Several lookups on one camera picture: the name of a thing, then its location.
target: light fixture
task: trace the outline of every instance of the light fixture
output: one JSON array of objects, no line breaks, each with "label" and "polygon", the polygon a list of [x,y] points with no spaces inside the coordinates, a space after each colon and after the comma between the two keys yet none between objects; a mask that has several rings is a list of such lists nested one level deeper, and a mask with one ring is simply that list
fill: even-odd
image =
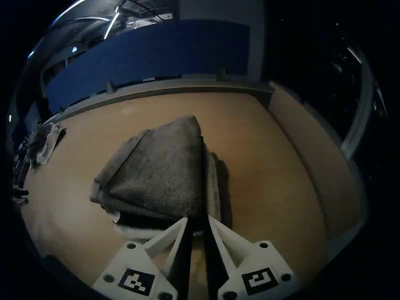
[{"label": "light fixture", "polygon": [[75,19],[75,21],[78,21],[78,20],[102,20],[102,21],[110,22],[110,19],[107,19],[107,18],[101,17],[101,16],[83,16],[83,17],[78,17]]},{"label": "light fixture", "polygon": [[58,20],[59,18],[61,18],[62,16],[64,16],[67,12],[69,12],[70,10],[72,10],[75,6],[81,4],[83,1],[85,1],[85,0],[78,0],[78,1],[76,1],[74,4],[72,4],[72,5],[71,5],[70,7],[68,7],[66,10],[64,10],[64,12],[63,12],[62,14],[60,14],[60,15],[53,21],[53,23],[51,23],[51,24],[53,25],[55,22],[57,22],[57,20]]},{"label": "light fixture", "polygon": [[107,36],[109,35],[109,32],[111,30],[111,27],[113,27],[114,23],[116,22],[116,19],[118,18],[118,16],[120,15],[119,12],[116,13],[116,15],[114,16],[114,18],[111,21],[111,24],[108,26],[107,32],[105,33],[104,39],[107,38]]},{"label": "light fixture", "polygon": [[362,62],[361,62],[361,59],[357,56],[357,54],[356,54],[350,47],[347,47],[347,50],[349,50],[350,53],[353,54],[353,56],[355,57],[355,59],[356,59],[360,64],[362,63]]}]

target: folded cloth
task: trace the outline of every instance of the folded cloth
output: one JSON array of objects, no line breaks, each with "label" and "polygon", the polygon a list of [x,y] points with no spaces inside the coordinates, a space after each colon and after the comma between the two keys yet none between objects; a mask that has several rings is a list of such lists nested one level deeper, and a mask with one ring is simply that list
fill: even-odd
[{"label": "folded cloth", "polygon": [[65,134],[60,124],[38,124],[28,139],[28,157],[31,165],[47,164],[59,139]]},{"label": "folded cloth", "polygon": [[90,201],[109,213],[156,219],[199,217],[204,209],[203,137],[185,116],[132,137],[92,185]]}]

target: blue wall panel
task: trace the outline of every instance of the blue wall panel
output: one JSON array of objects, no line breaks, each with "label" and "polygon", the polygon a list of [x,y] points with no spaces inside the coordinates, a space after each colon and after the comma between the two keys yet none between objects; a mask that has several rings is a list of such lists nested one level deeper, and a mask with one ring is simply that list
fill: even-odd
[{"label": "blue wall panel", "polygon": [[181,74],[246,75],[249,27],[224,21],[182,20],[141,27],[112,36],[82,54],[46,87],[56,113],[93,93],[106,82],[124,85],[152,77]]}]

